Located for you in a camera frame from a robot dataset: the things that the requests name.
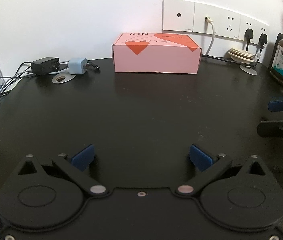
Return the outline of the beige stacked round holder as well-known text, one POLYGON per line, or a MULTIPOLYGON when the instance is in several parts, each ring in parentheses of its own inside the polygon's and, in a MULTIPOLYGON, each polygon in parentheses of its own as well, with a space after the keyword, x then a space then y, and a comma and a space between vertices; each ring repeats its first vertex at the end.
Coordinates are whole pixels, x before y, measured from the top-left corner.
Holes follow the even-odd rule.
POLYGON ((242 71, 253 76, 257 75, 257 72, 251 66, 251 64, 255 63, 255 56, 253 54, 237 48, 231 48, 228 54, 233 61, 240 63, 239 67, 242 71))

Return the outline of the black power adapter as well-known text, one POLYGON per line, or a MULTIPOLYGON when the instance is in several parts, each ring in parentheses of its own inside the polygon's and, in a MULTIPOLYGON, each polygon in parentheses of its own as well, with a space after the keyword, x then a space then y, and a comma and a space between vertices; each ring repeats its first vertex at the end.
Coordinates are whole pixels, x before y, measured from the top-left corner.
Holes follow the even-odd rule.
POLYGON ((31 62, 31 72, 35 75, 46 75, 59 70, 58 57, 44 57, 31 62))

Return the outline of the pink cardboard box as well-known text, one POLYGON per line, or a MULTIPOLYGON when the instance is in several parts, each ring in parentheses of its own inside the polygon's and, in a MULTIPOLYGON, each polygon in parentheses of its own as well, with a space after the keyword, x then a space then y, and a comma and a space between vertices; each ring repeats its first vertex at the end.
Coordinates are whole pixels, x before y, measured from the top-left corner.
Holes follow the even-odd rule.
POLYGON ((202 48, 189 36, 122 33, 112 45, 117 73, 197 74, 202 48))

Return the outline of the black plug right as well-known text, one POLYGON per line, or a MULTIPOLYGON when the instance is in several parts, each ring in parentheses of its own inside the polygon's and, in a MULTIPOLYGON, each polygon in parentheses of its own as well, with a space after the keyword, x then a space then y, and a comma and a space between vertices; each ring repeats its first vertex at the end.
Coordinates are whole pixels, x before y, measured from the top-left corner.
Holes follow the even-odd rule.
POLYGON ((262 52, 267 42, 268 42, 268 36, 265 33, 262 33, 259 37, 259 53, 262 52))

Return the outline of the light blue usb charger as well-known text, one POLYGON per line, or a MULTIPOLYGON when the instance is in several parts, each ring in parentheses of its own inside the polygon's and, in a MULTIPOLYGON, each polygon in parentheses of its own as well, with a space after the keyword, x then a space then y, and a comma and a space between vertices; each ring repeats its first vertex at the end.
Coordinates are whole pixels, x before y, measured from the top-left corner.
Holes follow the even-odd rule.
POLYGON ((72 58, 68 61, 69 74, 82 75, 86 72, 86 58, 72 58))

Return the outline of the white wall socket panel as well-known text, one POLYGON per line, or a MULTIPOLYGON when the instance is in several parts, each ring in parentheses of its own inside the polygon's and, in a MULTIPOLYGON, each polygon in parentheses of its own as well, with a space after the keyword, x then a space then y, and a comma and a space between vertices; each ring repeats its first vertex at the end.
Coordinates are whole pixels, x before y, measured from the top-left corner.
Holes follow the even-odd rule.
POLYGON ((197 33, 245 40, 247 29, 253 30, 252 44, 258 44, 262 34, 269 34, 270 26, 254 18, 198 2, 163 0, 162 30, 197 33))

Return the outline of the silver desk grommet left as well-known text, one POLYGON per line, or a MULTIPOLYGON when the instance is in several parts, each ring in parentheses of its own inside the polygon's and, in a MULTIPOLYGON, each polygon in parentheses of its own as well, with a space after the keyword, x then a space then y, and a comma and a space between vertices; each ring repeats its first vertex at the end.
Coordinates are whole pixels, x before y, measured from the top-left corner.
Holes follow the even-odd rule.
POLYGON ((52 82, 54 84, 63 84, 66 82, 71 81, 76 75, 72 75, 69 73, 59 73, 56 74, 53 78, 52 78, 52 82))

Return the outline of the black plug left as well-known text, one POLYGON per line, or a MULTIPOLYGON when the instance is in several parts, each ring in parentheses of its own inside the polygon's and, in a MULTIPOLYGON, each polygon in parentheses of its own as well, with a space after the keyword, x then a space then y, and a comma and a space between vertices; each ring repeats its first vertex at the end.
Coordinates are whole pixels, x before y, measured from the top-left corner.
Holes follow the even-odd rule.
POLYGON ((254 37, 253 30, 250 29, 250 28, 247 28, 245 33, 244 33, 244 38, 245 38, 245 41, 246 41, 246 51, 248 51, 248 46, 249 46, 250 41, 252 40, 253 37, 254 37))

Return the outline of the black plug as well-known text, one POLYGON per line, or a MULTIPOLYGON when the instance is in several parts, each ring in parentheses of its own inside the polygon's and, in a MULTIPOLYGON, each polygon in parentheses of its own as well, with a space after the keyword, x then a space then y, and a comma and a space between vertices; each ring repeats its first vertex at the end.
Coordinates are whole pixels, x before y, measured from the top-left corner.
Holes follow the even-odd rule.
POLYGON ((245 33, 244 33, 244 38, 245 38, 245 41, 246 41, 246 51, 248 51, 248 46, 249 46, 250 41, 252 40, 253 37, 254 37, 253 30, 250 29, 250 28, 247 28, 245 33))
POLYGON ((262 33, 259 37, 259 53, 262 52, 267 42, 268 42, 268 36, 265 33, 262 33))

